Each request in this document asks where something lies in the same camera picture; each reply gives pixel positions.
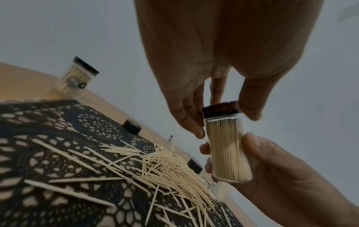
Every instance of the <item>clear plastic jar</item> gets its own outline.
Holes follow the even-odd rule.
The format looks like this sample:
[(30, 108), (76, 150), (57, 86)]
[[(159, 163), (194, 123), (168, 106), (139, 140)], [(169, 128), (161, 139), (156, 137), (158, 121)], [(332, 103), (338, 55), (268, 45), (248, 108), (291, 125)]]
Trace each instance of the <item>clear plastic jar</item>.
[(211, 149), (212, 175), (231, 184), (252, 180), (252, 166), (242, 148), (238, 101), (211, 105), (203, 108), (202, 113)]
[(75, 98), (99, 72), (75, 57), (73, 64), (55, 84), (54, 91), (65, 98)]

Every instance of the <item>black lace tablecloth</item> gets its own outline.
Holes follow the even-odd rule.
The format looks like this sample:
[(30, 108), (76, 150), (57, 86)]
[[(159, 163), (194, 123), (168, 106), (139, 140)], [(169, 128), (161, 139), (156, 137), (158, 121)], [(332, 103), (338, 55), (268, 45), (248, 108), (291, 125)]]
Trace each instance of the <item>black lace tablecloth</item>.
[[(127, 133), (120, 124), (75, 100), (33, 102), (0, 105), (0, 227), (16, 226), (144, 226), (153, 195), (128, 184), (125, 180), (100, 182), (75, 182), (53, 184), (92, 197), (109, 201), (116, 207), (107, 207), (60, 193), (35, 188), (24, 180), (48, 183), (52, 179), (82, 177), (116, 177), (103, 166), (81, 159), (101, 173), (94, 172), (59, 156), (31, 140), (37, 138), (62, 151), (82, 152), (87, 146), (110, 160), (122, 156), (106, 153), (99, 145), (124, 146), (120, 140), (150, 153), (154, 145), (140, 136)], [(140, 165), (127, 159), (124, 166)], [(181, 211), (170, 196), (158, 193), (158, 204)], [(218, 204), (209, 217), (216, 227), (228, 226), (220, 206), (223, 206), (232, 226), (242, 226), (225, 204)], [(153, 209), (147, 226), (164, 226)], [(191, 220), (167, 212), (178, 227), (192, 227)]]

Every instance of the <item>small black cap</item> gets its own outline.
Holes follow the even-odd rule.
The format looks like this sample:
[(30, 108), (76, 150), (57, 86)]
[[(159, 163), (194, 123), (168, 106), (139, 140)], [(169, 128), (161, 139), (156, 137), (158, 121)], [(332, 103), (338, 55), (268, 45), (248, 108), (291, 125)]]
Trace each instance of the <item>small black cap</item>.
[(122, 125), (123, 129), (128, 131), (129, 133), (133, 134), (133, 135), (138, 135), (139, 132), (141, 131), (142, 127), (139, 126), (136, 122), (127, 119), (123, 125)]
[(187, 163), (188, 167), (191, 168), (196, 174), (200, 174), (202, 172), (202, 167), (197, 164), (197, 162), (193, 159), (190, 159)]
[(79, 64), (80, 66), (82, 66), (84, 69), (86, 69), (87, 71), (89, 71), (90, 73), (92, 73), (94, 76), (96, 76), (97, 74), (99, 74), (100, 72), (97, 71), (96, 69), (94, 69), (91, 65), (87, 64), (86, 62), (84, 62), (83, 60), (81, 60), (81, 58), (75, 56), (75, 58), (73, 59), (74, 63)]
[(215, 105), (210, 105), (202, 109), (203, 118), (228, 116), (237, 113), (242, 113), (239, 109), (238, 101), (223, 102)]

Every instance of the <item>jar lid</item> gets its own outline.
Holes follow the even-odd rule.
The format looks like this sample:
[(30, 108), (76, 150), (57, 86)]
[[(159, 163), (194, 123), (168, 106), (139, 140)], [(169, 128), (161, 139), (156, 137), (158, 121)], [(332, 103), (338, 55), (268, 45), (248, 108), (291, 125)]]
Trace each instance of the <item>jar lid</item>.
[(202, 109), (203, 118), (228, 116), (237, 113), (242, 113), (239, 109), (238, 101), (223, 102), (215, 105), (210, 105)]
[(73, 62), (76, 64), (79, 64), (80, 66), (82, 66), (84, 69), (86, 69), (87, 71), (89, 71), (90, 73), (92, 73), (94, 76), (97, 76), (97, 74), (99, 74), (100, 72), (97, 71), (96, 69), (94, 69), (91, 65), (87, 64), (86, 62), (84, 62), (81, 58), (75, 56), (75, 58), (73, 59)]

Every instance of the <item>wooden table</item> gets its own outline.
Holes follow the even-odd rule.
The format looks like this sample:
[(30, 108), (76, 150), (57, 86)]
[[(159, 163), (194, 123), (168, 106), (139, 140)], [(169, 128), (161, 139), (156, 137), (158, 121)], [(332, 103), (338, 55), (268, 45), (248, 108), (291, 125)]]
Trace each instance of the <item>wooden table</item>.
[[(24, 99), (60, 99), (61, 97), (50, 92), (57, 79), (58, 77), (48, 74), (0, 63), (0, 101)], [(89, 106), (93, 107), (119, 124), (123, 124), (126, 119), (134, 120), (124, 112), (118, 110), (88, 90), (83, 91), (77, 97), (77, 99), (79, 101), (85, 102)], [(142, 127), (142, 130), (139, 134), (140, 136), (151, 141), (152, 143), (160, 145), (165, 144), (166, 140), (164, 138), (145, 127), (141, 123), (139, 124)], [(179, 148), (175, 150), (175, 153), (181, 155), (186, 161), (190, 160), (191, 158), (193, 159), (192, 156)], [(205, 171), (202, 171), (202, 175), (209, 181), (210, 184), (213, 183), (211, 176)], [(230, 196), (225, 196), (224, 202), (244, 227), (256, 226), (242, 211), (242, 209), (230, 198)]]

